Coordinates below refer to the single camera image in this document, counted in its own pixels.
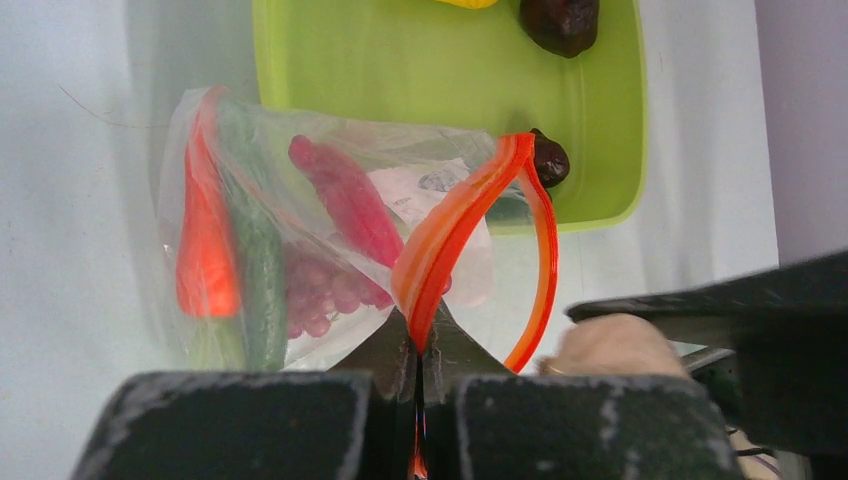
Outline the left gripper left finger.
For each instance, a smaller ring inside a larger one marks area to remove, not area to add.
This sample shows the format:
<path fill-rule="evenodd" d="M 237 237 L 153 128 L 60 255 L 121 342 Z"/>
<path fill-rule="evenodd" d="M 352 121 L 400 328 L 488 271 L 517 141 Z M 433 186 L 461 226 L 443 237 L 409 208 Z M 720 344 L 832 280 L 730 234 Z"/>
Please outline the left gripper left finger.
<path fill-rule="evenodd" d="M 76 479 L 409 479 L 417 359 L 393 311 L 326 372 L 148 372 L 105 405 Z"/>

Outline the orange carrot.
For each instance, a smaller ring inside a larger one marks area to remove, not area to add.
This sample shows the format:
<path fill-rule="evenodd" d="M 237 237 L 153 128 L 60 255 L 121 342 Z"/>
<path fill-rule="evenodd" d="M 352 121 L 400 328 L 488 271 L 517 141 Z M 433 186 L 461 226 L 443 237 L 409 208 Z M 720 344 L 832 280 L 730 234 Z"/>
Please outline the orange carrot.
<path fill-rule="evenodd" d="M 190 125 L 184 151 L 184 213 L 176 259 L 176 299 L 190 317 L 239 313 L 241 292 L 235 241 L 213 147 L 217 106 L 224 89 L 205 93 Z"/>

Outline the long green cucumber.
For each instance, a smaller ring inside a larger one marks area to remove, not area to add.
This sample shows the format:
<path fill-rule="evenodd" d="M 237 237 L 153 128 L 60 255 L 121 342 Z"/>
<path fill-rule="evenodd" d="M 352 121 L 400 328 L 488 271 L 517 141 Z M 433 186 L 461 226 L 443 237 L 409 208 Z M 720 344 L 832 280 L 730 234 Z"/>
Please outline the long green cucumber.
<path fill-rule="evenodd" d="M 243 300 L 246 364 L 250 370 L 284 367 L 288 343 L 285 258 L 281 236 L 267 203 L 267 165 L 248 107 L 221 100 L 216 107 L 219 167 L 236 240 Z"/>

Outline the red chili pepper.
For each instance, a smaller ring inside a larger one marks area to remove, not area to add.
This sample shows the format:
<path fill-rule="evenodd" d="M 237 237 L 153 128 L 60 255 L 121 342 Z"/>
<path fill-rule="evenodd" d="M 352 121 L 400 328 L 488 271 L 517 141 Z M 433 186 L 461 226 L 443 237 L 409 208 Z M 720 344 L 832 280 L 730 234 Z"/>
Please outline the red chili pepper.
<path fill-rule="evenodd" d="M 366 171 L 345 152 L 304 135 L 292 138 L 288 155 L 312 184 L 342 239 L 391 269 L 404 243 Z"/>

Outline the clear zip bag orange zipper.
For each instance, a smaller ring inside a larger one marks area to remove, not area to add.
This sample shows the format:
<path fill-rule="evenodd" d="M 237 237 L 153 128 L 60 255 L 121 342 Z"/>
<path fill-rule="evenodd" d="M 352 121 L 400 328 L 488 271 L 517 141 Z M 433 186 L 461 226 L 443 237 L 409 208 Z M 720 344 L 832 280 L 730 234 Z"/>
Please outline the clear zip bag orange zipper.
<path fill-rule="evenodd" d="M 175 329 L 193 369 L 322 370 L 400 318 L 422 350 L 442 306 L 492 313 L 517 256 L 535 296 L 504 365 L 521 371 L 551 316 L 559 247 L 532 133 L 275 112 L 226 88 L 171 118 L 158 219 Z"/>

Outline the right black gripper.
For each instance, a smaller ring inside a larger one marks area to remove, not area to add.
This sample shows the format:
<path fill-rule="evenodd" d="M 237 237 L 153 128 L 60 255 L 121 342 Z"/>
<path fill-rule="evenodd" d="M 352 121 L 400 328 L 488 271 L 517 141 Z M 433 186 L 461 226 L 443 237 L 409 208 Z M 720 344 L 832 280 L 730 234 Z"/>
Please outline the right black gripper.
<path fill-rule="evenodd" d="M 785 479 L 847 477 L 847 350 L 768 347 L 847 339 L 847 252 L 688 290 L 575 304 L 578 323 L 629 314 L 668 339 L 710 346 L 683 357 L 730 426 L 778 454 Z"/>

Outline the red grape bunch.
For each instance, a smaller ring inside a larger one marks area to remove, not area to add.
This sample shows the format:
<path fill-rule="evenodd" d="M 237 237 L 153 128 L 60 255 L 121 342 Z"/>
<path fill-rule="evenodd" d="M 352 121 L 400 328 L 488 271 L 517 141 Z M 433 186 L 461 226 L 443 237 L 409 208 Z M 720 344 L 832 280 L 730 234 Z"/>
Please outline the red grape bunch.
<path fill-rule="evenodd" d="M 351 266 L 343 266 L 304 242 L 283 247 L 288 335 L 297 339 L 325 336 L 341 315 L 362 307 L 382 310 L 391 296 Z"/>

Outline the white garlic bulb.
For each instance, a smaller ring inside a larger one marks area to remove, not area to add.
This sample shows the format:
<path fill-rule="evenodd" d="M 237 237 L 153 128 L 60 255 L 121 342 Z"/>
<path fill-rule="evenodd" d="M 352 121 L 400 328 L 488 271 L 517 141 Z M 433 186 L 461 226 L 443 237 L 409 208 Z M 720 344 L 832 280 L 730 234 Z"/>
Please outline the white garlic bulb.
<path fill-rule="evenodd" d="M 660 375 L 688 378 L 675 348 L 659 329 L 629 314 L 577 323 L 561 337 L 555 355 L 538 363 L 541 375 Z"/>

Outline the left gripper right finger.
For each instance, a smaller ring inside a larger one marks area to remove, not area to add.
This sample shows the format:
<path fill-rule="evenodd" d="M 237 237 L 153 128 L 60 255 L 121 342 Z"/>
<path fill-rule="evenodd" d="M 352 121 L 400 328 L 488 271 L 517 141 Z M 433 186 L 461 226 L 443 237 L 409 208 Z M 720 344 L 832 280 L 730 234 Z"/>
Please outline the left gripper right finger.
<path fill-rule="evenodd" d="M 725 422 L 691 376 L 471 372 L 423 360 L 434 479 L 740 479 Z"/>

